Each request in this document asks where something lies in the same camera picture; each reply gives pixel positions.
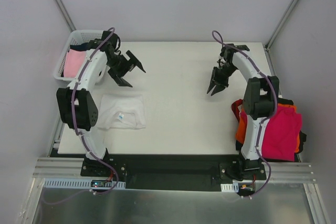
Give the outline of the white plastic laundry basket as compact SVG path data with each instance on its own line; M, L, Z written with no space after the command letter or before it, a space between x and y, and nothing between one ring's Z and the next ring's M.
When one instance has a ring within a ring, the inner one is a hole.
M103 30L83 29L75 30L70 33L63 50L60 54L57 65L54 69L54 78L64 82L71 82L73 78L64 77L64 65L67 58L67 53L70 50L70 46L80 46L83 43L87 43L94 39L101 39Z

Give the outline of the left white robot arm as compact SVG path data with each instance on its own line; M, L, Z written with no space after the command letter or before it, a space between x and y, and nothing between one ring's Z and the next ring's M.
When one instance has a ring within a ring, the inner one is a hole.
M113 27L104 30L99 38L70 45L63 74L69 77L71 68L77 68L77 72L65 88L56 92L62 122L81 139L86 160L93 163L92 168L99 176L110 173L111 163L107 160L108 150L96 128L99 114L91 91L104 71L118 86L131 87L124 76L134 68L144 70L141 61L129 50L123 55L120 46L120 37Z

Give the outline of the red t shirt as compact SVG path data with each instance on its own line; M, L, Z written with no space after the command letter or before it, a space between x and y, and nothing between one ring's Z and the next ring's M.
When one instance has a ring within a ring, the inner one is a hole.
M239 107L243 104L243 100L242 99L238 99L235 102L233 102L231 104L231 110L235 116L235 118L237 119L237 121L240 121L240 109Z

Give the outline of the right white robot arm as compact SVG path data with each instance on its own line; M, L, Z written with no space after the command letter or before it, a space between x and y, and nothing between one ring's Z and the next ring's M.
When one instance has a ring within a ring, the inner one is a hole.
M277 112L279 79L265 75L257 67L246 45L222 45L217 64L207 89L211 96L228 88L229 77L236 70L247 82L242 103L247 115L245 140L236 163L225 169L229 178L242 181L261 170L261 147L267 124Z

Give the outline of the white t shirt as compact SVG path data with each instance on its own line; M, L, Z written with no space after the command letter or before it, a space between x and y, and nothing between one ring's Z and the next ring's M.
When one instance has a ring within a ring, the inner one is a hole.
M97 127L103 130L146 128L143 96L104 94L98 112Z

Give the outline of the black t shirt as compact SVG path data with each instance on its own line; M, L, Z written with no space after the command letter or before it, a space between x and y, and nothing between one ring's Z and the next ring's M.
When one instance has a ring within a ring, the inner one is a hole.
M277 114L271 118L261 148L266 159L295 160L303 151L307 135L301 131L302 115L292 100L278 98Z

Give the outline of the magenta t shirt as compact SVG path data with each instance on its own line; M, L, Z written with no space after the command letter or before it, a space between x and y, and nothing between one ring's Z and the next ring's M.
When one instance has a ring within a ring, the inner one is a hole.
M302 116L297 113L297 107L279 103L277 113L263 123L261 133L258 133L262 120L253 120L244 110L240 111L236 141L242 144L243 160L254 161L262 156L293 162L299 153L302 127Z

